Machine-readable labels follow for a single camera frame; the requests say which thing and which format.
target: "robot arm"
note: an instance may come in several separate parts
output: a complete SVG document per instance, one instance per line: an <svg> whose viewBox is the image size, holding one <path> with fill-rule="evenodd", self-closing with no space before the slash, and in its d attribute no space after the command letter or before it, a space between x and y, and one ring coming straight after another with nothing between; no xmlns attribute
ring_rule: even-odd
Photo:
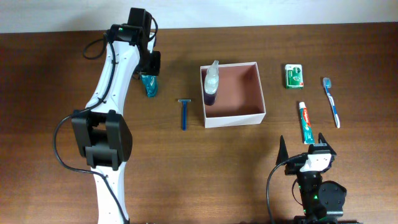
<svg viewBox="0 0 398 224"><path fill-rule="evenodd" d="M94 175L99 224L129 220L124 203L124 168L131 155L132 135L123 119L123 107L133 74L159 74L160 52L152 51L155 34L150 37L151 20L152 16L144 9L132 8L127 24L112 25L107 30L105 65L86 108L97 106L84 113L77 112L72 118L80 155L86 158L91 171L106 177L105 182ZM105 130L97 128L100 124L105 124Z"/></svg>

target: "bottle cap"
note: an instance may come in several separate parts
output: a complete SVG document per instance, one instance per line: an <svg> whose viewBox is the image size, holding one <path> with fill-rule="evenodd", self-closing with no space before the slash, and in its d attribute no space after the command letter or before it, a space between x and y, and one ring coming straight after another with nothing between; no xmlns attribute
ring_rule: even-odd
<svg viewBox="0 0 398 224"><path fill-rule="evenodd" d="M304 103L304 102L300 102L300 103L298 104L298 107L299 107L300 109L305 108L305 103Z"/></svg>

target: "white wall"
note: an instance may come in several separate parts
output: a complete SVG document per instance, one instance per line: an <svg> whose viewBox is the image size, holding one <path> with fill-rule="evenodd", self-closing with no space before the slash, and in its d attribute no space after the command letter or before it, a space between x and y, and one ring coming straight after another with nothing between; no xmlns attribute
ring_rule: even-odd
<svg viewBox="0 0 398 224"><path fill-rule="evenodd" d="M0 0L0 32L105 30L130 7L161 29L398 21L398 0Z"/></svg>

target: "blue toothbrush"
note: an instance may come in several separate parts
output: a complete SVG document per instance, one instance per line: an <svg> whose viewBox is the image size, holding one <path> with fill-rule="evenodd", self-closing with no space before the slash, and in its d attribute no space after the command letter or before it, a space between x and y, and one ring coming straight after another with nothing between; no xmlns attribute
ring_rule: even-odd
<svg viewBox="0 0 398 224"><path fill-rule="evenodd" d="M331 88L331 81L330 81L330 78L323 78L323 87L325 88L326 95L327 95L328 98L329 98L331 110L333 111L333 116L335 117L336 127L337 127L337 128L340 128L340 119L338 118L338 115L337 115L337 110L336 110L336 106L335 106L335 101L333 100L333 97L331 96L331 94L330 94L330 92L329 92L329 88Z"/></svg>

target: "white box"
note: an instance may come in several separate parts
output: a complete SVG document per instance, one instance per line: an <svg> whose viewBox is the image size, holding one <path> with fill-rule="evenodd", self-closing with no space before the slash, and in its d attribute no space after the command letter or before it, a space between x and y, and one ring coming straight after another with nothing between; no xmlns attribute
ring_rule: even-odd
<svg viewBox="0 0 398 224"><path fill-rule="evenodd" d="M261 123L266 115L266 106L257 62L219 65L220 82L216 102L212 106L205 105L203 99L203 83L209 67L200 67L205 128Z"/></svg>

